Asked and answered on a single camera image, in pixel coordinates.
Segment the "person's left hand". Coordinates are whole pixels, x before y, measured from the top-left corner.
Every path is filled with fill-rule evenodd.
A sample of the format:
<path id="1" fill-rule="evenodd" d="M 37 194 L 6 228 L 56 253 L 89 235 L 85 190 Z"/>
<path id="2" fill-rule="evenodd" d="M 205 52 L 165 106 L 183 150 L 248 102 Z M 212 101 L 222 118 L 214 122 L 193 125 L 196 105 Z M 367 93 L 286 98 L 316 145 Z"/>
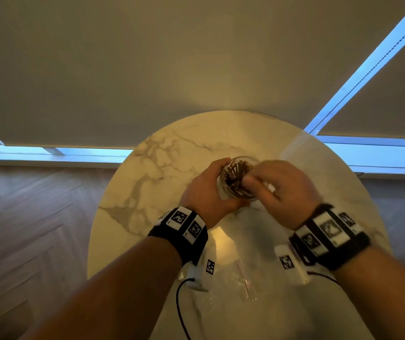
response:
<path id="1" fill-rule="evenodd" d="M 214 228 L 228 214 L 250 206 L 245 199 L 221 199 L 217 178 L 195 177 L 182 194 L 179 205 L 196 212 L 208 229 Z"/>

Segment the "person's right hand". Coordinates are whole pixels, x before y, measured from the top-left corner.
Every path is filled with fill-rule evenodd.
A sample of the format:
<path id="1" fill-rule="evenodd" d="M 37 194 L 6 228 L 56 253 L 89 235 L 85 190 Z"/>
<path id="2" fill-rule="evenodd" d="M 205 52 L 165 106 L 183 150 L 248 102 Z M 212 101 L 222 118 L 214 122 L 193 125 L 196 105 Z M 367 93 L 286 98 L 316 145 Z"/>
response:
<path id="1" fill-rule="evenodd" d="M 323 203 L 310 178 L 295 165 L 284 160 L 267 160 L 256 166 L 276 166 L 280 177 L 280 206 L 266 209 L 283 227 L 298 229 Z"/>

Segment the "person's left forearm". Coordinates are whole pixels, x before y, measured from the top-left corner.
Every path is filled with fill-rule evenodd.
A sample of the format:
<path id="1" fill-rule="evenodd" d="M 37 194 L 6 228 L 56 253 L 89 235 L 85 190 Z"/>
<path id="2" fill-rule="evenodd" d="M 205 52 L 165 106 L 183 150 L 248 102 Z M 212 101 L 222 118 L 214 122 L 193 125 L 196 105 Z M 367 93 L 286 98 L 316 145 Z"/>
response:
<path id="1" fill-rule="evenodd" d="M 20 340 L 149 340 L 181 268 L 169 241 L 147 237 Z"/>

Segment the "person's right forearm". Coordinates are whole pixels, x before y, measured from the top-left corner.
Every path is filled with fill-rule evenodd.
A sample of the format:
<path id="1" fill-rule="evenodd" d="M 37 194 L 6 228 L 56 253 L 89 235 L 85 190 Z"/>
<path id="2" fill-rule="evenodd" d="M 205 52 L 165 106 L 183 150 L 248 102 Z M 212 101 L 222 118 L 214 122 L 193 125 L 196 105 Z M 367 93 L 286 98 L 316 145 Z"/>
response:
<path id="1" fill-rule="evenodd" d="M 332 272 L 376 340 L 405 340 L 405 265 L 369 246 Z"/>

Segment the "black left wristband with markers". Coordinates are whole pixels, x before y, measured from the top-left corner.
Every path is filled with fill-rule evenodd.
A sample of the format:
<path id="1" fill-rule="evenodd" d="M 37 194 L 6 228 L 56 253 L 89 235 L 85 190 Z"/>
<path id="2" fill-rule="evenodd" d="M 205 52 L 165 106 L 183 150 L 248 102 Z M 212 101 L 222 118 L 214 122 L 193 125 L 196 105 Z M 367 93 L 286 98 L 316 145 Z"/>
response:
<path id="1" fill-rule="evenodd" d="M 162 238 L 171 243 L 183 266 L 187 263 L 197 266 L 208 241 L 205 222 L 196 212 L 183 206 L 163 214 L 154 223 L 148 236 Z"/>

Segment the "black wristband with markers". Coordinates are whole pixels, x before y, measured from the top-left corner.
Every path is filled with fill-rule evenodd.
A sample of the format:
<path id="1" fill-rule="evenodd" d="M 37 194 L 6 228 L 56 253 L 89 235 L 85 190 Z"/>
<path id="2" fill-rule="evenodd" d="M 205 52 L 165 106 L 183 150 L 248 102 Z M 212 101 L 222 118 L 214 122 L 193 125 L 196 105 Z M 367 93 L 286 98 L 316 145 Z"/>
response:
<path id="1" fill-rule="evenodd" d="M 346 212 L 320 204 L 289 237 L 305 266 L 335 271 L 371 246 L 364 229 Z"/>
<path id="2" fill-rule="evenodd" d="M 205 222 L 196 212 L 183 206 L 163 214 L 154 223 L 148 236 L 162 238 L 171 243 L 183 266 L 187 263 L 197 266 L 208 241 Z"/>

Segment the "black right wristband with markers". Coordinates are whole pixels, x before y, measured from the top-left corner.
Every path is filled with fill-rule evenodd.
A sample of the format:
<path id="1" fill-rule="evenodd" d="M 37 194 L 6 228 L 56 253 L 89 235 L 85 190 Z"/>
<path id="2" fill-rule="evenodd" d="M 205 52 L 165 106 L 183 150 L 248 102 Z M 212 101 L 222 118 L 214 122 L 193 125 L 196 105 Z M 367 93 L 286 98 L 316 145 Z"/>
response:
<path id="1" fill-rule="evenodd" d="M 346 212 L 320 204 L 289 237 L 305 266 L 335 271 L 371 246 L 364 229 Z"/>

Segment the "clear plastic bag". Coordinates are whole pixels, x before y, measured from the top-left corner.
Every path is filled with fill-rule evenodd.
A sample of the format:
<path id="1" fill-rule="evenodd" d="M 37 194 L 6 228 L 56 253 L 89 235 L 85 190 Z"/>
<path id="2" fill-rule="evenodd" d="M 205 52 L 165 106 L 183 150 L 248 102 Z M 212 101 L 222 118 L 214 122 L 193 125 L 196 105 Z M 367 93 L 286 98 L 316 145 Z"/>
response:
<path id="1" fill-rule="evenodd" d="M 206 296 L 264 305 L 298 304 L 298 289 L 285 277 L 274 252 L 274 246 L 287 242 L 287 235 L 290 231 L 275 221 L 222 222 L 212 229 L 199 260 L 216 262 L 213 285 Z"/>

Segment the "narrow beige roller blind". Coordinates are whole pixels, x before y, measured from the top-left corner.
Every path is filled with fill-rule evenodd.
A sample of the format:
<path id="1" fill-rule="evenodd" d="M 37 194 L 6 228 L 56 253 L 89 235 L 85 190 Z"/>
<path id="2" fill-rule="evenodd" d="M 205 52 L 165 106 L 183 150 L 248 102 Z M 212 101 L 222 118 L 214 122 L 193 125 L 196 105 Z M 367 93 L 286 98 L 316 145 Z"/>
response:
<path id="1" fill-rule="evenodd" d="M 341 108 L 319 135 L 405 138 L 405 46 Z"/>

